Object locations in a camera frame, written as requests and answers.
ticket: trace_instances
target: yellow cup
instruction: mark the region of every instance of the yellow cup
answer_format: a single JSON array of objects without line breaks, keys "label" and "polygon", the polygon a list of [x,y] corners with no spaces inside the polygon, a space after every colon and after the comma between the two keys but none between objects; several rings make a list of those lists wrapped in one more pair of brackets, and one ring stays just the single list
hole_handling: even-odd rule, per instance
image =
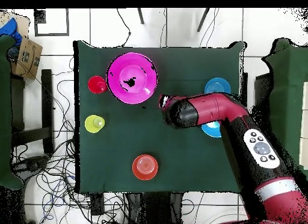
[{"label": "yellow cup", "polygon": [[90,133],[97,133],[105,125],[105,120],[96,115],[90,115],[85,119],[84,126]]}]

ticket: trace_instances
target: green cloth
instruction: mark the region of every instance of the green cloth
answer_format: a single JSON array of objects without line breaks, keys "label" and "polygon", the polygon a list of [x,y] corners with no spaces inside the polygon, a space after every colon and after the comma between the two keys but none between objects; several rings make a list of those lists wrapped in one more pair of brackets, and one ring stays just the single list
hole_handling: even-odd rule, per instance
[{"label": "green cloth", "polygon": [[12,108],[11,108],[11,67],[7,60],[7,51],[15,44],[11,36],[0,36],[0,185],[18,190],[22,188],[21,179],[12,174],[10,163],[12,138]]},{"label": "green cloth", "polygon": [[303,85],[308,81],[308,48],[293,45],[288,39],[277,39],[264,60],[274,77],[274,88],[269,96],[272,132],[298,163]]},{"label": "green cloth", "polygon": [[[232,93],[238,93],[243,50],[243,42],[228,49],[92,48],[78,42],[80,192],[239,192],[222,139],[206,135],[201,127],[167,126],[158,98],[161,93],[204,93],[205,84],[215,77],[228,80]],[[124,104],[110,92],[96,95],[88,89],[88,80],[95,75],[105,77],[110,62],[124,52],[146,55],[158,70],[157,89],[142,104]],[[92,114],[105,119],[105,126],[95,134],[84,127]],[[141,181],[132,172],[132,163],[141,154],[158,161],[158,173],[150,181]]]}]

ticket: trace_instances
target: magenta bowl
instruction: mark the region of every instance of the magenta bowl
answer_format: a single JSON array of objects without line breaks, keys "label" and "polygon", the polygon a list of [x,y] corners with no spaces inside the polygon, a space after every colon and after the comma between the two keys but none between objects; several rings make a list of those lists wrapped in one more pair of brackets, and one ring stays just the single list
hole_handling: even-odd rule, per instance
[{"label": "magenta bowl", "polygon": [[158,74],[153,62],[139,53],[119,55],[106,72],[110,92],[126,104],[140,104],[153,95]]}]

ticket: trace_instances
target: red robot arm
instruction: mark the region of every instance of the red robot arm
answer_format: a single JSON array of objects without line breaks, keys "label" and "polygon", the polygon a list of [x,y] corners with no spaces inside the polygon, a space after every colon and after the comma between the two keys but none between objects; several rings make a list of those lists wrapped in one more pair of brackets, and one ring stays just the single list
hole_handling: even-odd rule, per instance
[{"label": "red robot arm", "polygon": [[306,197],[282,158],[237,100],[225,93],[161,95],[159,107],[165,123],[175,128],[220,121],[236,158],[239,186],[253,192],[265,210],[266,219],[260,224],[308,223]]}]

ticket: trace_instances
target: robot control buttons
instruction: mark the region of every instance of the robot control buttons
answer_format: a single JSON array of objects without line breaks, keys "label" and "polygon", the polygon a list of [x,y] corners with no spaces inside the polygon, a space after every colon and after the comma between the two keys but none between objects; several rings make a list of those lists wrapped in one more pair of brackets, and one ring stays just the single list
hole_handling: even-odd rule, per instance
[{"label": "robot control buttons", "polygon": [[256,143],[253,149],[256,153],[260,155],[267,155],[271,152],[270,147],[266,143],[263,143],[263,142]]},{"label": "robot control buttons", "polygon": [[267,157],[266,157],[266,156],[262,156],[262,157],[260,158],[260,160],[261,160],[262,162],[267,162]]},{"label": "robot control buttons", "polygon": [[279,167],[280,160],[276,151],[259,130],[246,130],[243,140],[247,146],[247,153],[251,154],[257,165],[266,169]]}]

